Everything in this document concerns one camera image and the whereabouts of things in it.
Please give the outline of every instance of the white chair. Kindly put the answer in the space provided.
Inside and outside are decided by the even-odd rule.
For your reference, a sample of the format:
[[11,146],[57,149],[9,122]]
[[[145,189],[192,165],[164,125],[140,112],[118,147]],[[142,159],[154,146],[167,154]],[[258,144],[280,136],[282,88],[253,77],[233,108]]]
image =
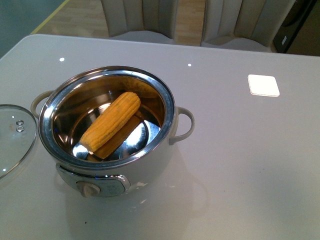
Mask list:
[[271,52],[296,0],[206,0],[201,46]]
[[109,37],[175,43],[178,0],[101,0]]

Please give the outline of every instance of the glass lid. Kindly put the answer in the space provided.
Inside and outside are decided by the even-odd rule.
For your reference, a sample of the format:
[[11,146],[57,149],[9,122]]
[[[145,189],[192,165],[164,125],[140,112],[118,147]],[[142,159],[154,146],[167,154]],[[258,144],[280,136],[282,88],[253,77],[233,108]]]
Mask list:
[[27,109],[0,104],[0,180],[23,162],[36,135],[36,120]]

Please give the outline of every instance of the electric cooking pot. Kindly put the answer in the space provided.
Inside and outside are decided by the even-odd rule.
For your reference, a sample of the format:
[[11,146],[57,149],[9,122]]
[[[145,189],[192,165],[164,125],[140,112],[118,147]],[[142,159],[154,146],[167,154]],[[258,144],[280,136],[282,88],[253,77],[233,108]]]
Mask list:
[[[81,146],[79,140],[94,120],[122,93],[134,92],[141,101],[140,124],[105,159]],[[40,114],[37,105],[46,98]],[[192,113],[175,106],[167,85],[134,67],[108,66],[80,73],[54,91],[39,95],[31,105],[38,118],[43,146],[56,162],[61,178],[82,196],[113,197],[147,185],[169,163],[173,146],[195,127]],[[191,120],[190,129],[176,135],[178,116]]]

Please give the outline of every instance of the white table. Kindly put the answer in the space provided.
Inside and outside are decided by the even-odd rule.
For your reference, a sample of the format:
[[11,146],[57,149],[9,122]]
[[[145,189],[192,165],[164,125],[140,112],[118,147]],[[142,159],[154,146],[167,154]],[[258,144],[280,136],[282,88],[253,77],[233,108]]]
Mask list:
[[[181,45],[31,35],[0,60],[0,104],[34,98],[80,72],[141,68],[195,117],[156,181],[83,198],[37,140],[0,189],[0,239],[320,239],[320,58]],[[250,93],[274,76],[280,96]],[[189,122],[180,118],[181,133]]]

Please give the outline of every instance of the chair backrest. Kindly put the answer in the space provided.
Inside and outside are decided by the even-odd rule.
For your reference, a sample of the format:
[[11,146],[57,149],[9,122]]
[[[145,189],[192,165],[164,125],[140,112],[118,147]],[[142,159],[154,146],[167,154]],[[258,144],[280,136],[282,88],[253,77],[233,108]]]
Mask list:
[[239,37],[269,47],[296,0],[206,0],[202,42]]
[[178,0],[101,0],[109,37],[153,31],[175,37]]

